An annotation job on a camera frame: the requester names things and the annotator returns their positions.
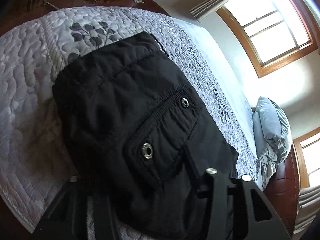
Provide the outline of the brown wooden headboard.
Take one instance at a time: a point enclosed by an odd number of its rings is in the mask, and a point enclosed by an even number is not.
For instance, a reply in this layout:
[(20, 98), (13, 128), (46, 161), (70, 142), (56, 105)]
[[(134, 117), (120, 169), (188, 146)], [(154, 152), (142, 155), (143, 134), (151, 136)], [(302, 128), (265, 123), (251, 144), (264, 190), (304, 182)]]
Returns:
[(299, 175), (294, 147), (277, 166), (264, 194), (273, 205), (290, 236), (293, 236), (299, 194)]

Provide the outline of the grey striped curtain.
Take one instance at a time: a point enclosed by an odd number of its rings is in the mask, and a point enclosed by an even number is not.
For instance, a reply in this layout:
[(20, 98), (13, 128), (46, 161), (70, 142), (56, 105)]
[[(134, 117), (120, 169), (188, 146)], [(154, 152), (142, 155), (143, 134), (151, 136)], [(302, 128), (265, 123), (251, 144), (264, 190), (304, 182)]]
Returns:
[(217, 11), (229, 0), (205, 0), (189, 10), (191, 16), (198, 22), (203, 21), (211, 12)]

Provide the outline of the folded grey blue comforter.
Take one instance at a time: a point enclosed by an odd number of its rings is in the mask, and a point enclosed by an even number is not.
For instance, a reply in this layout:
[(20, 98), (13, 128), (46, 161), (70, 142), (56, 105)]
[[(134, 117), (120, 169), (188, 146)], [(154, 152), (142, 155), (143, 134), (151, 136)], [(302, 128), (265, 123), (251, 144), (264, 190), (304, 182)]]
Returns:
[(253, 132), (261, 165), (262, 187), (266, 188), (277, 167), (288, 156), (292, 134), (285, 112), (271, 99), (261, 96), (253, 112)]

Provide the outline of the small wooden framed window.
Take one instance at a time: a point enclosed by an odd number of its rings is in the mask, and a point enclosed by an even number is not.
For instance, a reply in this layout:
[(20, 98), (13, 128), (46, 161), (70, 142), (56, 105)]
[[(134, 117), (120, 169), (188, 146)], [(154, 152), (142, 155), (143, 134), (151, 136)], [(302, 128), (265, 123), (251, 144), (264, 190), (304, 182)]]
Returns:
[(301, 189), (319, 186), (319, 128), (293, 140)]

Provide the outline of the grey curtain by headboard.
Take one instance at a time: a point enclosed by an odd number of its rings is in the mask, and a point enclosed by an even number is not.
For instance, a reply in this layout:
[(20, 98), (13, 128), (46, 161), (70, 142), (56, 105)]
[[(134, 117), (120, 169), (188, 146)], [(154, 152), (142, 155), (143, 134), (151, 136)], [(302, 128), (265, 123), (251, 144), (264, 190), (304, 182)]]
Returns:
[(301, 189), (292, 239), (300, 239), (319, 212), (319, 186)]

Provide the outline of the large wooden framed window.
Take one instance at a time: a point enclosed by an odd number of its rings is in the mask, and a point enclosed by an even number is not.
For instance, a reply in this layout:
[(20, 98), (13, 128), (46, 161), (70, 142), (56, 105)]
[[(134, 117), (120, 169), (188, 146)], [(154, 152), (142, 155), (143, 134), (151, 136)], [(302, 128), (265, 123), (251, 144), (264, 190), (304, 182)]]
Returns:
[(215, 12), (259, 78), (319, 50), (319, 23), (306, 0), (229, 0)]

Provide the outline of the grey quilted bed mattress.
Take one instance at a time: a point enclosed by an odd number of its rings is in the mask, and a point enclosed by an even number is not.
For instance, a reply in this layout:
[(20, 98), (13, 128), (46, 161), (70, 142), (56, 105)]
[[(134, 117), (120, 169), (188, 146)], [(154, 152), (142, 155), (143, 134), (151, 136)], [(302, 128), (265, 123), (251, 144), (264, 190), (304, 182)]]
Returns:
[(238, 174), (264, 186), (252, 109), (206, 29), (135, 8), (61, 9), (1, 37), (1, 197), (28, 231), (74, 174), (52, 95), (58, 73), (76, 57), (142, 31), (159, 40), (239, 152)]

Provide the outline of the black pants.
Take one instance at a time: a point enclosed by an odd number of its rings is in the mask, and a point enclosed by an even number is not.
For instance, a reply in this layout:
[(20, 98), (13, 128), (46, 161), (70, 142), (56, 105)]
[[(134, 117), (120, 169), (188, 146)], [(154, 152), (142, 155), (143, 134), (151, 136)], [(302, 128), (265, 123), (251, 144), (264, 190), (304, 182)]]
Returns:
[(96, 239), (107, 238), (107, 209), (156, 239), (207, 238), (221, 217), (204, 197), (203, 175), (236, 176), (238, 153), (153, 35), (74, 60), (53, 97), (71, 161), (94, 191)]

